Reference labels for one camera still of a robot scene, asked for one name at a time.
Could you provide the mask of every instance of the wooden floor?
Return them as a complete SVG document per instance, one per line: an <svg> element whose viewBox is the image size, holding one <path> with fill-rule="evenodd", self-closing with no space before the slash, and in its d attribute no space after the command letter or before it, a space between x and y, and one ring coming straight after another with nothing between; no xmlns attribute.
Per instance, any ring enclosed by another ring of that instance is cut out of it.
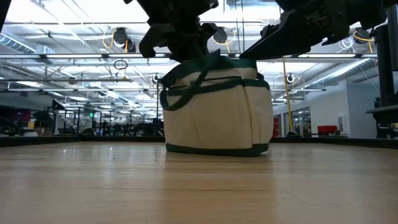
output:
<svg viewBox="0 0 398 224"><path fill-rule="evenodd" d="M0 223L397 224L398 151L273 144L262 157L81 142L0 149Z"/></svg>

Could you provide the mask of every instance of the canvas tote bag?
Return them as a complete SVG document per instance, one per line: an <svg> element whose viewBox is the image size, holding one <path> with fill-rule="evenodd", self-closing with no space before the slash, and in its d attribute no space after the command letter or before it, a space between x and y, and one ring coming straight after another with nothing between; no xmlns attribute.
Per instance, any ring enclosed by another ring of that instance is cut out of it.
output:
<svg viewBox="0 0 398 224"><path fill-rule="evenodd" d="M160 82L168 151L253 157L268 150L274 115L256 61L216 51L181 63Z"/></svg>

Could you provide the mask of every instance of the bag handle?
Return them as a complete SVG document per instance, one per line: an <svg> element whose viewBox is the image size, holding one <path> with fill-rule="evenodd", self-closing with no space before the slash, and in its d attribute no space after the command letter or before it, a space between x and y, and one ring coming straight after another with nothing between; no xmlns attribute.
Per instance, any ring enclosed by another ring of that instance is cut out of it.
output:
<svg viewBox="0 0 398 224"><path fill-rule="evenodd" d="M220 50L217 50L216 52L213 52L209 55L206 55L205 57L202 57L203 62L205 64L205 67L203 68L202 72L200 73L199 77L192 83L192 85L185 90L185 93L177 100L172 105L169 105L169 102L167 101L167 88L170 88L173 83L167 82L164 83L166 85L163 85L163 89L160 92L160 104L162 105L163 109L166 111L177 111L181 108L183 108L189 101L192 100L193 96L197 93L199 88L201 87L201 84L205 80L208 72L211 70L212 67L217 65L219 59L221 58L220 56Z"/></svg>

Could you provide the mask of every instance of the green trim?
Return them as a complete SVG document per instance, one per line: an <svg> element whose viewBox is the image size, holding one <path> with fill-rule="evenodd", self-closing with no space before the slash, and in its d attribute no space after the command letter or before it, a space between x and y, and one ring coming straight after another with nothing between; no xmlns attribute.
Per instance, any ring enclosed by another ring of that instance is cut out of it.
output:
<svg viewBox="0 0 398 224"><path fill-rule="evenodd" d="M164 87L170 88L178 79L183 79L195 72L202 72L206 66L214 63L215 56L218 57L216 59L217 63L211 67L210 71L227 70L232 68L253 68L257 70L257 62L255 60L231 59L225 56L220 56L220 51L218 50L211 54L207 54L202 58L191 59L181 63L173 68L160 81Z"/></svg>
<svg viewBox="0 0 398 224"><path fill-rule="evenodd" d="M180 152L190 154L203 154L213 156L239 156L239 157L257 157L261 153L268 151L269 144L253 144L250 149L200 149L194 147L176 146L166 144L168 152Z"/></svg>
<svg viewBox="0 0 398 224"><path fill-rule="evenodd" d="M253 86L253 87L265 87L268 90L269 84L266 81L261 81L261 80L250 80L250 79L245 79L245 80L231 80L228 82L224 83L218 83L214 85L209 85L209 86L203 86L198 89L198 91L195 93L197 94L204 94L204 93L213 93L216 91L222 91L222 90L229 90L231 88L237 87L237 86ZM185 90L169 90L167 93L167 96L182 96L185 94Z"/></svg>

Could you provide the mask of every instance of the ceiling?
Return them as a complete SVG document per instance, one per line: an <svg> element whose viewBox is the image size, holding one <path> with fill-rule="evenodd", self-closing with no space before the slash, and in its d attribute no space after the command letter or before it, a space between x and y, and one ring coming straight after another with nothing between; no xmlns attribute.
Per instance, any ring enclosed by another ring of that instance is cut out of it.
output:
<svg viewBox="0 0 398 224"><path fill-rule="evenodd" d="M260 31L268 24L279 23L279 7L275 2L264 0L245 1L243 10L230 0L219 0L220 6L200 16L201 22L215 22L218 26L225 27L228 34L228 48L219 45L213 39L208 41L210 51L221 49L222 54L239 54L248 49L260 39ZM138 5L137 1L125 5L122 0L13 0L7 15L2 34L6 34L18 42L32 49L43 49L47 47L47 53L54 54L123 54L124 50L113 45L106 48L103 41L110 45L111 34L117 27L126 27L129 37L138 45L149 26L146 24L148 16ZM157 53L168 53L167 48L155 50ZM337 44L322 47L314 46L311 54L327 53L350 53L369 52L368 45L358 45L352 37ZM4 45L0 45L2 54L20 54ZM57 79L75 77L77 79L113 79L111 82L100 82L92 84L96 88L108 89L148 89L155 88L152 77L158 74L160 77L178 65L177 62L167 58L143 58L124 59L128 64L125 70L117 70L114 67L115 60L102 59L56 59L51 65L39 63L35 60L0 60L7 71L12 68L12 77L21 79L31 78L38 80L42 78L53 79L53 82L39 83L51 88L91 88L90 83L78 82L69 84L67 82L57 83ZM324 72L328 68L339 63L339 60L287 60L286 72L306 80L313 78L317 73ZM284 64L281 60L260 61L257 63L259 72L263 74L271 88L284 88ZM10 75L0 73L0 77L9 78ZM119 82L126 77L130 82ZM12 87L28 87L20 83L13 83ZM156 103L155 93L144 93L143 91L121 91L117 95L98 96L97 93L58 93L65 96L80 96L90 101L102 102L137 102L139 100L148 103ZM67 101L79 102L69 98Z"/></svg>

